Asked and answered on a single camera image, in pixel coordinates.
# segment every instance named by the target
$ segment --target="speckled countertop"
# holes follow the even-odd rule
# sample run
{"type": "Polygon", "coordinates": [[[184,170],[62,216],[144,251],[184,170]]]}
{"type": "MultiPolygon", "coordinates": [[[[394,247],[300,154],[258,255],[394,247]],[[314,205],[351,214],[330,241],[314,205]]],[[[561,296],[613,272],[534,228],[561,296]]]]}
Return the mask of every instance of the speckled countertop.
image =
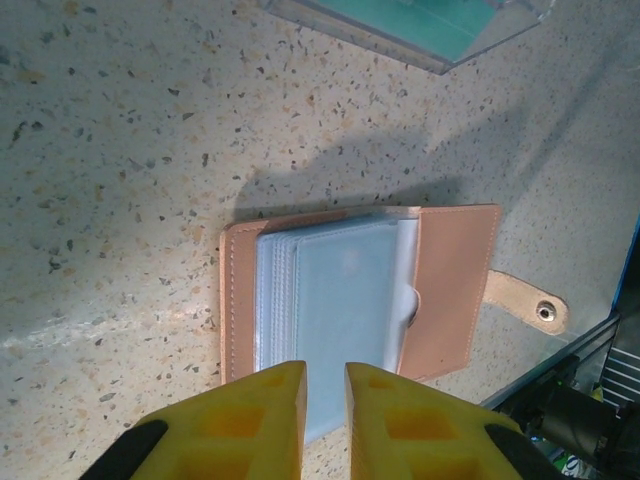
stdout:
{"type": "MultiPolygon", "coordinates": [[[[479,401],[606,317],[640,207],[640,6],[558,2],[437,77],[223,0],[1,7],[1,478],[78,476],[214,387],[234,219],[497,202],[493,267],[566,298],[552,339],[484,307],[479,401]]],[[[305,478],[346,478],[344,431],[305,478]]]]}

